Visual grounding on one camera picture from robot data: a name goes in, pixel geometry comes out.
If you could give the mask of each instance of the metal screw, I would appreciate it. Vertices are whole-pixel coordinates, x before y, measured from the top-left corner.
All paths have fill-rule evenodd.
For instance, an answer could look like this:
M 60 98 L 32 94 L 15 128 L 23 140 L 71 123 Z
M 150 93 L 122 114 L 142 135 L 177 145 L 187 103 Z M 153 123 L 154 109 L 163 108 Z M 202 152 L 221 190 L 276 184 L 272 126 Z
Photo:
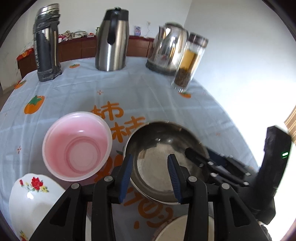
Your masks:
M 79 183 L 73 183 L 73 184 L 71 185 L 71 188 L 72 188 L 72 189 L 77 189 L 77 188 L 79 188 Z
M 193 183 L 197 181 L 197 178 L 195 176 L 190 176 L 188 180 Z
M 111 176 L 104 177 L 105 182 L 111 182 L 112 180 L 113 180 L 113 177 L 111 177 Z
M 227 183 L 222 183 L 221 186 L 222 186 L 223 189 L 229 189 L 230 188 L 229 184 L 227 184 Z

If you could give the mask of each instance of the kettle spout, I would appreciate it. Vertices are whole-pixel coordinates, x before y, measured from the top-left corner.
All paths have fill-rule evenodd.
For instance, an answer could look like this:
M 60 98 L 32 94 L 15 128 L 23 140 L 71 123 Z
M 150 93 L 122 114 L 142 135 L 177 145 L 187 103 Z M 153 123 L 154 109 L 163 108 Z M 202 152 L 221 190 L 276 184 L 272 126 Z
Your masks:
M 167 37 L 167 35 L 170 33 L 171 29 L 163 26 L 159 26 L 159 32 L 158 32 L 158 40 L 163 40 Z

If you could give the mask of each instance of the brown bottle lid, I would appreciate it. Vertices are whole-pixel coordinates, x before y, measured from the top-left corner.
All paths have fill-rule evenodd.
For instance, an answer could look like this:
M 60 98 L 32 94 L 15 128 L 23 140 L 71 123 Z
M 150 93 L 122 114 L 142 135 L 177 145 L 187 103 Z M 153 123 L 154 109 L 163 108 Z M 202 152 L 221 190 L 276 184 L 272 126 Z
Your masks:
M 209 42 L 207 38 L 193 32 L 190 33 L 188 41 L 197 44 L 203 48 L 205 48 Z

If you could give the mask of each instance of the bowl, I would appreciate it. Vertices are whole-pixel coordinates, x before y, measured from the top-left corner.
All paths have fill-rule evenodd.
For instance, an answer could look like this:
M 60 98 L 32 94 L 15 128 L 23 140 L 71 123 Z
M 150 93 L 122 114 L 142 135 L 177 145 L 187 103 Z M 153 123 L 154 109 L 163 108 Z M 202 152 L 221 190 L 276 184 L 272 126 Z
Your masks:
M 181 166 L 205 181 L 206 173 L 185 157 L 191 147 L 208 158 L 207 149 L 186 128 L 169 121 L 153 121 L 139 127 L 128 139 L 123 154 L 133 156 L 131 183 L 145 197 L 163 204 L 178 204 L 174 196 L 167 159 L 175 154 Z
M 151 241 L 183 241 L 187 223 L 187 215 L 172 219 L 160 226 Z M 208 241 L 214 241 L 214 219 L 209 216 Z
M 58 119 L 47 131 L 42 145 L 47 169 L 65 181 L 81 181 L 98 172 L 112 147 L 107 123 L 90 112 L 74 112 Z
M 13 229 L 21 241 L 27 241 L 65 190 L 44 175 L 29 173 L 18 179 L 9 197 Z M 91 222 L 86 218 L 86 240 L 91 241 Z

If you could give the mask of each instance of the white floral bowl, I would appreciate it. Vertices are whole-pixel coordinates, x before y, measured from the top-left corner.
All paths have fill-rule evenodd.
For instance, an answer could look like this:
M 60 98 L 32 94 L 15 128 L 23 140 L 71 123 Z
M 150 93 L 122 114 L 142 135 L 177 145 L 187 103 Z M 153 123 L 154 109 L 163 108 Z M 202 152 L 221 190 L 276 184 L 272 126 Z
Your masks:
M 27 241 L 56 201 L 65 192 L 44 175 L 29 173 L 18 179 L 9 197 L 12 226 L 21 241 Z M 86 219 L 86 240 L 90 240 L 91 223 Z

